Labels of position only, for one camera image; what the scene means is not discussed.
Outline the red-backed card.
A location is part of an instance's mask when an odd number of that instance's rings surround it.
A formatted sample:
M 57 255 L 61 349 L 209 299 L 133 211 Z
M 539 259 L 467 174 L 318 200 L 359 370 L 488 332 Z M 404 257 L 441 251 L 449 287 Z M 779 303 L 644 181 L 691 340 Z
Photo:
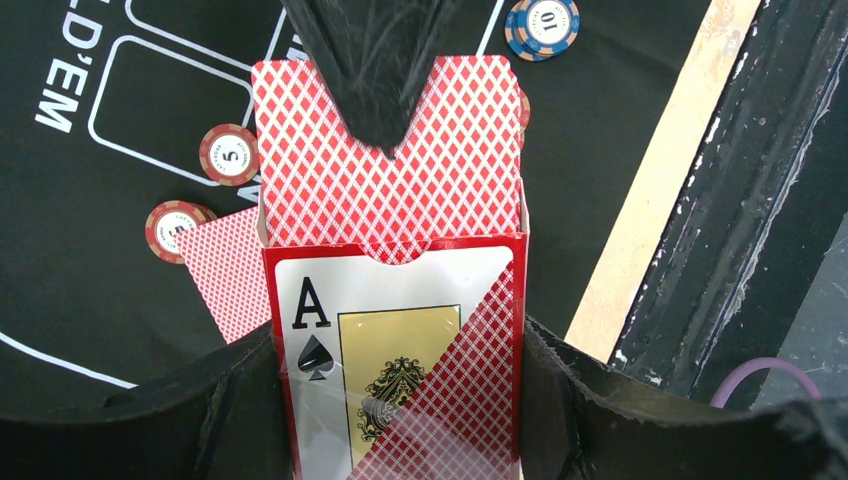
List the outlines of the red-backed card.
M 224 341 L 271 319 L 256 206 L 176 236 L 177 246 Z

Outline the blue chip stack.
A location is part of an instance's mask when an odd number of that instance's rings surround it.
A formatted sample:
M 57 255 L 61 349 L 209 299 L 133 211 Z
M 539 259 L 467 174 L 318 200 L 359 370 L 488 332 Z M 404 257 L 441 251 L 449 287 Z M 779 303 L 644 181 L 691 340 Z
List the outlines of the blue chip stack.
M 504 36 L 518 58 L 541 62 L 564 53 L 580 27 L 579 9 L 572 0 L 525 0 L 507 12 Z

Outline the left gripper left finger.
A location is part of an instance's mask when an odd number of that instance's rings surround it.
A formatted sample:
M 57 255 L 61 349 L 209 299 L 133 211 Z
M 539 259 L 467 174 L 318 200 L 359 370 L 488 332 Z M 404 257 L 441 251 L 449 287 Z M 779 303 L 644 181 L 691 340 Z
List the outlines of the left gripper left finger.
M 1 417 L 4 479 L 289 479 L 270 324 L 95 407 Z

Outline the red chip stack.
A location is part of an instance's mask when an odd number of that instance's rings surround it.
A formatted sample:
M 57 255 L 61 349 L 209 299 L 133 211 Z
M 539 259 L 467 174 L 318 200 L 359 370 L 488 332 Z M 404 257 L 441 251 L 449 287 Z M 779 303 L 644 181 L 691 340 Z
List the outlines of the red chip stack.
M 519 118 L 520 131 L 519 131 L 519 135 L 518 135 L 518 144 L 519 144 L 519 147 L 521 149 L 523 149 L 524 144 L 525 144 L 526 128 L 527 128 L 529 121 L 530 121 L 530 118 L 531 118 L 531 105 L 530 105 L 530 102 L 529 102 L 529 98 L 527 97 L 527 95 L 525 94 L 525 92 L 523 90 L 519 90 L 519 97 L 520 97 L 520 100 L 521 100 L 521 112 L 520 112 L 520 118 Z

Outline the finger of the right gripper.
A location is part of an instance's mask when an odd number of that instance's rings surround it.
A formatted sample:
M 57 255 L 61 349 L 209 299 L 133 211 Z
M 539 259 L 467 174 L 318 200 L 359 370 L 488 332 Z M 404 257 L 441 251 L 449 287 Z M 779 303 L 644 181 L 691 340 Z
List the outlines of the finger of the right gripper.
M 347 131 L 391 157 L 406 136 L 456 2 L 290 0 L 284 5 Z

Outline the red-backed card deck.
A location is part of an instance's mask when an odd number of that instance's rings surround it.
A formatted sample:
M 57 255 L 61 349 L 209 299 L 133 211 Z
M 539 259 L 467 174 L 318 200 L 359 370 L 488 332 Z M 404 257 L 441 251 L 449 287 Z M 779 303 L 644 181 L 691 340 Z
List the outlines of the red-backed card deck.
M 262 203 L 273 246 L 515 230 L 521 90 L 500 55 L 438 58 L 404 139 L 385 153 L 345 128 L 317 69 L 252 70 Z

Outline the red chip pile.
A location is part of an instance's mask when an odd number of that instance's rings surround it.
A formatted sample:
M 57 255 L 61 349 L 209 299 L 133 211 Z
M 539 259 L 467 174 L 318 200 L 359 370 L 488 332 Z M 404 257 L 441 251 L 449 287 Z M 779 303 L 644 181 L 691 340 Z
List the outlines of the red chip pile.
M 145 238 L 150 250 L 159 259 L 183 265 L 176 235 L 185 230 L 211 222 L 217 215 L 206 206 L 185 200 L 169 200 L 157 205 L 145 222 Z

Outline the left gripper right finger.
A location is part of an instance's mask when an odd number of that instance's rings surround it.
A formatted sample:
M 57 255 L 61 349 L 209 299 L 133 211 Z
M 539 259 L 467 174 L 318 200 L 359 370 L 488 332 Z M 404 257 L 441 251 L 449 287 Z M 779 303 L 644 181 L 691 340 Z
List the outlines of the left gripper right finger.
M 847 403 L 718 409 L 643 384 L 524 323 L 528 479 L 843 479 Z

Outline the single red chip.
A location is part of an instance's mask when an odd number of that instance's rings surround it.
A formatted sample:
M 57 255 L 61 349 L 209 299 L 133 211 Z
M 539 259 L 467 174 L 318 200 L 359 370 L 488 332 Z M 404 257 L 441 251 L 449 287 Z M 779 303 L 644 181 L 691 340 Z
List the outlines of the single red chip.
M 241 125 L 224 123 L 203 136 L 198 157 L 201 169 L 224 186 L 241 186 L 259 171 L 260 158 L 255 135 Z

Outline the red playing card box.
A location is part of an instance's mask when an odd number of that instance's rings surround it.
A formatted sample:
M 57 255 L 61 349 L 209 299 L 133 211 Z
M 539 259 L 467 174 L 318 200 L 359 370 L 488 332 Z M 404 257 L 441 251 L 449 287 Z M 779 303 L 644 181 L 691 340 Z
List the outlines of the red playing card box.
M 297 479 L 515 479 L 529 218 L 368 247 L 265 247 Z

